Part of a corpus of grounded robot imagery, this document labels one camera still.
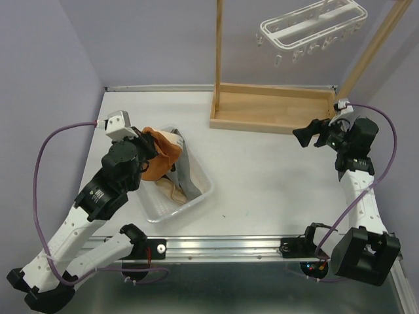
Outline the orange underwear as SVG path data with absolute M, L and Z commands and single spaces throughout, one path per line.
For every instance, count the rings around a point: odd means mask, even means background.
M 142 131 L 153 138 L 153 143 L 158 153 L 153 159 L 149 160 L 149 166 L 142 175 L 144 181 L 157 181 L 167 172 L 170 172 L 172 166 L 179 159 L 183 152 L 184 140 L 182 136 L 168 131 L 155 130 L 146 127 Z

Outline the beige striped underwear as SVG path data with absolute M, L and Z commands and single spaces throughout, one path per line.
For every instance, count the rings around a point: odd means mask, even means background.
M 161 178 L 155 182 L 157 188 L 170 200 L 178 204 L 186 204 L 187 197 L 182 189 L 176 187 L 171 180 L 167 178 Z

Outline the grey underwear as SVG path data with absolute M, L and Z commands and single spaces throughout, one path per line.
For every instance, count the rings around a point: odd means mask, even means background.
M 175 164 L 172 166 L 170 172 L 168 172 L 165 177 L 174 183 L 177 188 L 183 191 L 187 201 L 191 201 L 200 196 L 202 193 L 191 179 L 191 165 L 187 144 L 177 128 L 172 129 L 170 133 L 176 134 L 179 137 L 179 142 L 182 144 L 182 152 Z

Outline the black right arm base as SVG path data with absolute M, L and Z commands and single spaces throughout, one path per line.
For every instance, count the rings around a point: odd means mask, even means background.
M 280 239 L 279 251 L 284 258 L 329 258 L 321 249 L 316 254 L 317 245 L 313 242 L 314 237 L 305 235 L 297 237 L 283 237 Z

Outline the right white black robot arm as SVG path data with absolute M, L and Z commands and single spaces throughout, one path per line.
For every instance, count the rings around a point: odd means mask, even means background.
M 292 132 L 302 147 L 317 136 L 316 148 L 328 146 L 336 152 L 335 169 L 347 204 L 342 215 L 349 222 L 345 232 L 338 230 L 340 218 L 331 226 L 312 223 L 301 239 L 302 250 L 327 264 L 334 275 L 377 287 L 401 250 L 399 239 L 382 222 L 374 193 L 378 180 L 369 152 L 378 131 L 372 120 L 357 118 L 347 130 L 340 119 L 314 119 Z

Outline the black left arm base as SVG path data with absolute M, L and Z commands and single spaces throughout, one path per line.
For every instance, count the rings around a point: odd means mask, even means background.
M 164 260 L 166 251 L 166 239 L 148 238 L 142 244 L 134 245 L 131 253 L 122 260 Z

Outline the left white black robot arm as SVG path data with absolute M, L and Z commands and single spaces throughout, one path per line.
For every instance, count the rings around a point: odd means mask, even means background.
M 40 313 L 57 313 L 74 297 L 77 286 L 97 271 L 109 270 L 113 262 L 130 256 L 151 256 L 145 233 L 125 224 L 109 240 L 79 255 L 90 237 L 128 202 L 149 162 L 156 157 L 151 135 L 135 131 L 113 141 L 101 159 L 101 167 L 75 198 L 67 217 L 50 240 L 39 225 L 42 251 L 23 268 L 14 268 L 7 281 L 25 293 L 28 307 Z

